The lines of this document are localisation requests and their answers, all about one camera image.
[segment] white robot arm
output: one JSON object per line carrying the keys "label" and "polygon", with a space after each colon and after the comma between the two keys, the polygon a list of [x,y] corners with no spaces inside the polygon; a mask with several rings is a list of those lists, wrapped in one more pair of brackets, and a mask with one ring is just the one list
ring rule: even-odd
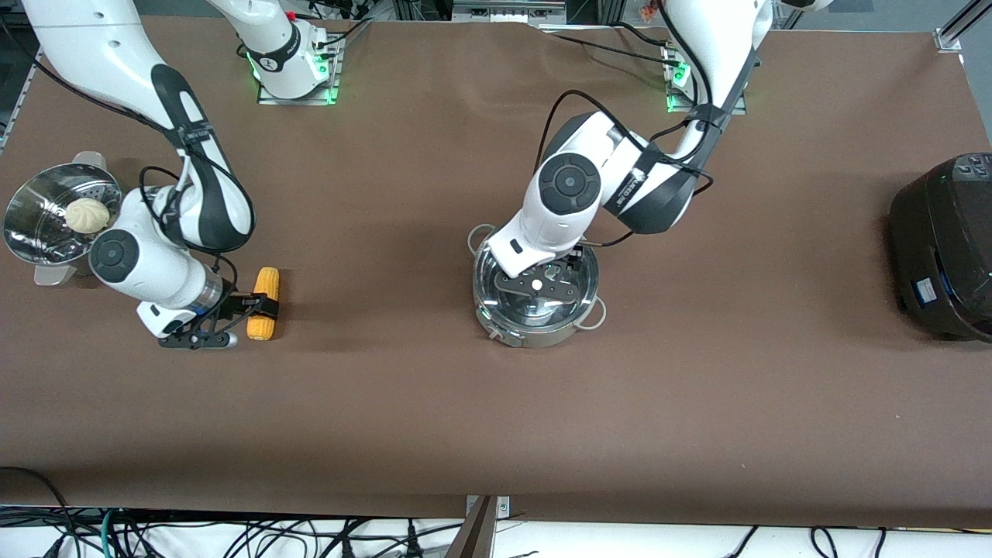
{"label": "white robot arm", "polygon": [[[832,0],[785,0],[815,10]],[[771,0],[668,0],[662,15],[690,71],[698,105],[675,153],[603,112],[576,116],[551,139],[523,207],[487,243],[506,274],[568,254],[599,208],[633,232],[664,232],[688,208],[701,170],[726,127],[772,22]]]}
{"label": "white robot arm", "polygon": [[[250,53],[279,61],[259,72],[271,92],[300,96],[319,84],[309,32],[302,41],[307,29],[291,23],[276,0],[210,3]],[[223,280],[188,249],[219,254],[241,247],[255,225],[251,201],[189,84],[152,47],[130,0],[25,0],[24,6],[66,81],[140,115],[184,159],[176,184],[129,193],[89,254],[94,274],[142,301],[140,318],[153,335],[166,338],[223,297]]]}

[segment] brown table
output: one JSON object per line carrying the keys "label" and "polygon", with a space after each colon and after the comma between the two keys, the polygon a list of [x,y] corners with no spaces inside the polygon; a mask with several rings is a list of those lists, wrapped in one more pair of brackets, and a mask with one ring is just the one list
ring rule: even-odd
{"label": "brown table", "polygon": [[[281,268],[284,315],[269,343],[159,349],[135,301],[35,287],[3,251],[0,457],[70,503],[451,516],[500,493],[535,518],[992,520],[992,352],[900,316],[882,243],[901,186],[988,149],[929,35],[771,34],[716,186],[672,231],[600,250],[606,325],[519,350],[475,322],[465,234],[520,206],[565,89],[642,134],[677,122],[657,67],[523,25],[375,24],[337,106],[257,106],[223,20],[147,29],[256,204],[242,286]],[[0,194],[80,150],[128,187],[179,168],[154,132],[39,77]],[[589,235],[622,230],[607,215]]]}

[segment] black appliance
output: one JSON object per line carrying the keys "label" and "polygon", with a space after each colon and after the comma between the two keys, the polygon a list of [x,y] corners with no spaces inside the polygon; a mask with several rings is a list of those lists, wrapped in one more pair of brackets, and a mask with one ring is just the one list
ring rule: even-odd
{"label": "black appliance", "polygon": [[992,153],[936,166],[892,201],[900,307],[944,339],[992,343]]}

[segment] white sticker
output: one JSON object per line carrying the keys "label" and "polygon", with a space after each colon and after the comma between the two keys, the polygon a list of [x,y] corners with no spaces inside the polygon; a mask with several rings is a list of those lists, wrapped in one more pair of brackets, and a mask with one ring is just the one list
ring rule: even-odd
{"label": "white sticker", "polygon": [[936,300],[936,291],[933,289],[933,283],[929,277],[917,281],[917,295],[920,296],[920,300],[924,304],[929,304]]}

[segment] table surface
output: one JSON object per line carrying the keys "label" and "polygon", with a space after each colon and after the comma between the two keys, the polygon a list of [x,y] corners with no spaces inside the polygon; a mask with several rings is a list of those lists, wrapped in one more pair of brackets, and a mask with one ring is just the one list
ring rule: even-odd
{"label": "table surface", "polygon": [[[35,287],[0,254],[0,456],[70,503],[444,516],[500,493],[534,518],[992,519],[992,352],[897,312],[882,241],[899,188],[988,149],[929,35],[769,35],[716,185],[670,232],[599,250],[600,330],[520,350],[475,321],[465,234],[519,208],[564,90],[641,134],[677,122],[659,68],[523,25],[377,23],[336,106],[258,106],[223,20],[146,22],[256,205],[242,286],[279,267],[283,314],[268,343],[159,349],[135,301]],[[128,188],[179,169],[154,132],[38,77],[0,194],[81,150]],[[607,215],[589,236],[622,230]]]}

